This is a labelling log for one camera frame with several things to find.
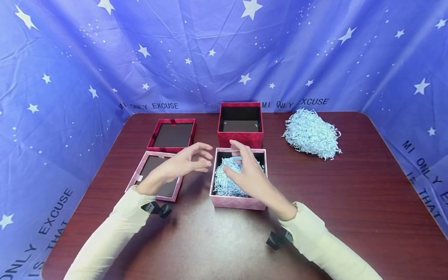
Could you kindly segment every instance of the pink gift box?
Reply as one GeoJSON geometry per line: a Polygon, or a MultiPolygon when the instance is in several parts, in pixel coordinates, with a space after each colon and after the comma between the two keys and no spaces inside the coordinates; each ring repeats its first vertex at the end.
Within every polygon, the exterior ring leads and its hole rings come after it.
{"type": "MultiPolygon", "coordinates": [[[[125,192],[129,190],[133,185],[140,184],[143,179],[151,172],[154,168],[161,165],[164,161],[172,158],[175,154],[170,153],[162,153],[162,152],[154,152],[154,151],[146,151],[142,157],[142,160],[138,164],[137,169],[134,172],[134,175],[129,181],[128,187],[125,192]]],[[[171,183],[167,183],[160,191],[157,193],[156,198],[158,200],[171,201],[175,202],[177,199],[177,194],[181,188],[183,176],[179,177],[177,180],[174,180],[171,183]]]]}
{"type": "MultiPolygon", "coordinates": [[[[267,161],[266,161],[266,150],[265,149],[251,149],[255,155],[255,158],[264,165],[264,173],[267,177],[267,161]]],[[[213,176],[211,179],[210,186],[210,199],[215,207],[227,207],[227,208],[239,208],[239,209],[249,209],[249,210],[265,210],[266,205],[263,204],[258,199],[255,198],[242,198],[234,196],[220,196],[215,195],[213,192],[213,187],[215,185],[215,171],[216,168],[221,164],[222,158],[228,158],[232,156],[232,152],[235,150],[229,148],[216,148],[215,153],[215,164],[213,165],[213,176]]]]}

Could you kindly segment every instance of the white star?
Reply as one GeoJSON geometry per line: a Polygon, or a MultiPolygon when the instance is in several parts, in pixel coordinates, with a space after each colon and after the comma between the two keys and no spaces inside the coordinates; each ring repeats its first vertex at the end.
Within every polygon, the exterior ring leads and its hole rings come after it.
{"type": "Polygon", "coordinates": [[[352,37],[352,33],[356,30],[357,27],[351,29],[349,27],[349,30],[347,30],[347,33],[345,33],[344,36],[340,37],[338,40],[341,40],[342,42],[340,43],[341,45],[348,39],[350,39],[352,37]]]}
{"type": "Polygon", "coordinates": [[[138,46],[140,47],[140,49],[138,50],[138,52],[141,52],[141,53],[145,56],[145,58],[146,58],[147,56],[151,56],[151,55],[148,53],[148,50],[146,49],[146,47],[143,47],[143,46],[140,45],[140,44],[138,44],[138,46]]]}
{"type": "Polygon", "coordinates": [[[431,128],[428,130],[428,133],[429,133],[429,136],[431,136],[431,135],[435,135],[435,129],[431,127],[431,128]]]}
{"type": "Polygon", "coordinates": [[[92,98],[98,98],[98,95],[96,94],[96,89],[94,89],[91,85],[89,85],[89,91],[92,93],[92,98]]]}
{"type": "Polygon", "coordinates": [[[404,29],[401,30],[401,31],[397,31],[397,32],[396,32],[396,35],[395,35],[394,37],[396,37],[396,38],[400,38],[404,33],[405,33],[405,30],[404,30],[404,29]]]}
{"type": "Polygon", "coordinates": [[[112,10],[115,10],[110,0],[99,0],[98,7],[105,8],[109,14],[112,14],[112,10]]]}
{"type": "Polygon", "coordinates": [[[14,13],[16,14],[16,16],[18,16],[21,20],[23,20],[23,22],[25,23],[26,27],[28,27],[29,30],[31,30],[31,27],[33,27],[36,30],[37,27],[34,25],[34,23],[31,21],[31,17],[25,13],[22,12],[22,10],[20,10],[20,8],[16,5],[17,11],[18,13],[14,13]]]}
{"type": "Polygon", "coordinates": [[[430,84],[431,83],[426,83],[426,78],[423,78],[421,83],[414,85],[414,87],[416,88],[414,95],[416,95],[417,93],[425,95],[425,87],[429,86],[430,84]]]}
{"type": "Polygon", "coordinates": [[[243,4],[245,10],[241,18],[249,16],[252,20],[254,20],[255,12],[263,7],[262,5],[257,3],[257,0],[250,0],[250,1],[243,0],[243,4]]]}
{"type": "Polygon", "coordinates": [[[44,80],[46,84],[48,84],[49,82],[51,82],[51,80],[50,80],[50,76],[45,75],[45,73],[43,74],[42,80],[44,80]]]}
{"type": "Polygon", "coordinates": [[[3,230],[7,225],[14,223],[13,222],[13,217],[14,214],[11,214],[9,216],[7,215],[3,215],[1,221],[0,221],[0,225],[1,225],[1,229],[3,230]]]}
{"type": "Polygon", "coordinates": [[[246,85],[247,81],[252,80],[251,78],[249,78],[249,73],[247,73],[246,75],[241,75],[241,80],[239,82],[242,82],[244,85],[246,85]]]}
{"type": "Polygon", "coordinates": [[[448,20],[448,18],[447,18],[447,19],[441,19],[441,20],[439,20],[439,23],[437,23],[437,24],[435,25],[435,26],[437,27],[437,29],[440,29],[442,26],[445,26],[447,20],[448,20]]]}
{"type": "Polygon", "coordinates": [[[33,114],[34,114],[34,112],[39,112],[39,109],[37,109],[37,105],[33,105],[31,103],[27,109],[30,110],[33,114]]]}

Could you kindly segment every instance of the gift box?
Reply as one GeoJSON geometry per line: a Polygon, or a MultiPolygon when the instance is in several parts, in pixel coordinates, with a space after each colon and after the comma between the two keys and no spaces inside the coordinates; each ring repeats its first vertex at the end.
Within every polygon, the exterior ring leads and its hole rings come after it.
{"type": "MultiPolygon", "coordinates": [[[[265,149],[251,149],[254,153],[256,160],[260,165],[264,166],[264,173],[267,177],[267,162],[266,162],[266,150],[265,149]]],[[[213,165],[213,176],[210,186],[210,199],[215,207],[227,207],[227,208],[239,208],[239,209],[250,209],[250,210],[265,210],[266,205],[263,204],[258,199],[251,197],[234,197],[234,196],[220,196],[216,195],[214,192],[215,186],[215,172],[216,168],[221,165],[223,158],[232,157],[232,152],[235,150],[228,148],[216,148],[215,153],[215,163],[213,165]]]]}
{"type": "Polygon", "coordinates": [[[159,119],[149,140],[149,151],[178,153],[193,144],[195,119],[159,119]]]}
{"type": "MultiPolygon", "coordinates": [[[[131,181],[129,181],[128,187],[126,188],[125,192],[129,190],[129,188],[133,185],[139,185],[152,170],[154,170],[156,167],[161,165],[166,160],[172,158],[173,156],[175,156],[175,154],[146,151],[142,157],[142,160],[137,166],[137,169],[135,170],[131,181]]],[[[157,193],[156,198],[158,200],[175,202],[177,199],[177,194],[179,193],[179,190],[181,188],[182,179],[183,176],[179,177],[173,182],[163,185],[157,193]]]]}
{"type": "Polygon", "coordinates": [[[231,139],[253,149],[261,148],[263,121],[260,102],[221,103],[218,125],[220,147],[230,148],[231,139]]]}

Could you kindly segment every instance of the wooden table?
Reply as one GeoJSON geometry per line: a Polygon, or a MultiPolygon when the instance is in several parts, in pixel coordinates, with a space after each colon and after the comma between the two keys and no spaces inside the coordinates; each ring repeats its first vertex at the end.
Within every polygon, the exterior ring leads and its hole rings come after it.
{"type": "MultiPolygon", "coordinates": [[[[448,277],[448,242],[368,117],[323,112],[341,132],[343,154],[323,161],[281,138],[290,113],[263,114],[269,179],[305,203],[385,280],[448,277]]],[[[126,122],[43,267],[61,280],[84,242],[123,195],[159,118],[196,118],[196,142],[218,145],[218,114],[137,114],[126,122]]],[[[168,219],[152,216],[106,279],[329,279],[294,248],[265,244],[277,222],[269,211],[214,208],[211,172],[184,177],[168,219]]]]}

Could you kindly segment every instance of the cream long sleeve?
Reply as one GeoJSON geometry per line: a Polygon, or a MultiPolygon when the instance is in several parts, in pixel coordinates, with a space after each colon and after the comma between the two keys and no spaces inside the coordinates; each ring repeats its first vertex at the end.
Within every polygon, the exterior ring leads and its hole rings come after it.
{"type": "Polygon", "coordinates": [[[382,280],[378,273],[346,244],[332,235],[325,223],[299,202],[296,217],[280,224],[293,236],[294,246],[333,280],[382,280]]]}
{"type": "Polygon", "coordinates": [[[155,196],[139,194],[131,187],[109,217],[93,232],[79,251],[64,280],[99,280],[128,241],[145,225],[149,213],[140,207],[155,196]]]}
{"type": "MultiPolygon", "coordinates": [[[[146,223],[149,213],[140,207],[155,196],[137,193],[131,187],[110,216],[90,236],[76,256],[64,280],[100,280],[128,241],[146,223]]],[[[294,246],[334,280],[381,280],[382,278],[347,245],[325,228],[324,222],[305,205],[295,202],[298,212],[281,221],[294,238],[294,246]]]]}

